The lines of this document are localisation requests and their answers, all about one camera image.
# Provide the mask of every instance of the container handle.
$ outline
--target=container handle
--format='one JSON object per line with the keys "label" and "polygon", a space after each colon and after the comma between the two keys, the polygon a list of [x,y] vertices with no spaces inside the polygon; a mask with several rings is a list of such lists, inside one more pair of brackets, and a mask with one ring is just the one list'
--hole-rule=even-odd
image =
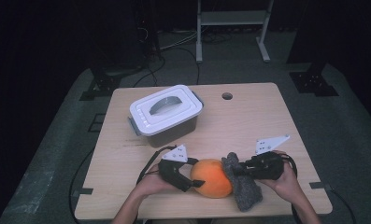
{"label": "container handle", "polygon": [[178,105],[181,104],[182,101],[177,96],[168,96],[163,98],[162,100],[156,102],[155,105],[153,105],[150,108],[150,114],[155,115],[159,112],[160,109],[167,105]]}

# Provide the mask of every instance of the wooden table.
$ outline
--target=wooden table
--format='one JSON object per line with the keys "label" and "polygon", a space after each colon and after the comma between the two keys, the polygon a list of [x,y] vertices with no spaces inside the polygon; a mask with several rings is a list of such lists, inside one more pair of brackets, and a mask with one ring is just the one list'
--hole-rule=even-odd
{"label": "wooden table", "polygon": [[[328,214],[332,205],[324,189],[312,189],[309,183],[320,182],[302,139],[273,83],[189,86],[204,101],[196,130],[169,144],[184,144],[188,156],[202,159],[226,157],[234,151],[240,161],[255,155],[257,139],[289,134],[291,138],[277,149],[292,156],[298,167],[302,189],[318,214]],[[98,138],[83,187],[92,194],[81,194],[76,208],[78,219],[114,218],[140,171],[159,148],[148,145],[130,127],[130,104],[167,87],[117,89],[112,95],[107,115]],[[229,92],[232,100],[224,100]],[[180,171],[187,175],[190,165]],[[139,209],[139,218],[186,217],[255,217],[290,215],[290,204],[263,184],[264,199],[249,212],[238,210],[235,198],[209,199],[194,189],[187,192],[168,191],[149,196]]]}

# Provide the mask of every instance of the white plastic container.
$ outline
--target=white plastic container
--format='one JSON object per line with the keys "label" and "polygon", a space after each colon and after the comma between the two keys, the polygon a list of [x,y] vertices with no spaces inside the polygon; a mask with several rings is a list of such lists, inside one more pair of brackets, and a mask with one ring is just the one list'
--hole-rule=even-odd
{"label": "white plastic container", "polygon": [[177,85],[133,102],[129,120],[137,135],[147,136],[152,147],[161,147],[194,131],[202,108],[194,92]]}

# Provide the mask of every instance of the forearm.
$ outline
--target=forearm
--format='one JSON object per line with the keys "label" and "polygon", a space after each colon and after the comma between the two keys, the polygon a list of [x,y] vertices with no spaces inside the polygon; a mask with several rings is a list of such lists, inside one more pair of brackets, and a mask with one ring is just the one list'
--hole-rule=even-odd
{"label": "forearm", "polygon": [[296,203],[293,203],[303,224],[320,224],[320,219],[307,197],[303,194]]}
{"label": "forearm", "polygon": [[132,224],[138,213],[139,206],[146,196],[137,194],[134,190],[129,194],[112,224]]}

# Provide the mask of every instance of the dark background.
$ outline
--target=dark background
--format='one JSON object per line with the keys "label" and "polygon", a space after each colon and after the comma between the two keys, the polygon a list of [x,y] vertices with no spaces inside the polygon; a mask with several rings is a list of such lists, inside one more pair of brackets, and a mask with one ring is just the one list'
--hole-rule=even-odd
{"label": "dark background", "polygon": [[[148,1],[118,2],[107,4],[113,4],[109,8],[118,12],[135,8],[132,22],[148,27]],[[159,30],[195,28],[195,0],[160,0],[156,4]],[[265,5],[262,0],[203,4],[204,8],[233,10]],[[92,8],[84,10],[93,12]],[[123,63],[123,53],[131,51],[123,48],[127,43],[109,42],[112,39],[107,35],[121,35],[129,18],[118,21],[124,22],[118,29],[108,27],[91,35],[85,27],[99,27],[112,18],[120,20],[122,14],[105,14],[103,10],[100,15],[106,15],[104,18],[85,21],[78,13],[72,1],[0,1],[0,216],[71,85],[90,67],[91,52],[98,54],[101,47],[110,60]],[[371,1],[277,0],[269,29],[283,32],[295,28],[298,33],[288,63],[310,63],[325,57],[345,75],[371,114]],[[124,37],[121,42],[134,38]],[[110,47],[104,43],[111,43],[120,53],[108,52]],[[134,49],[135,61],[145,56],[147,47]]]}

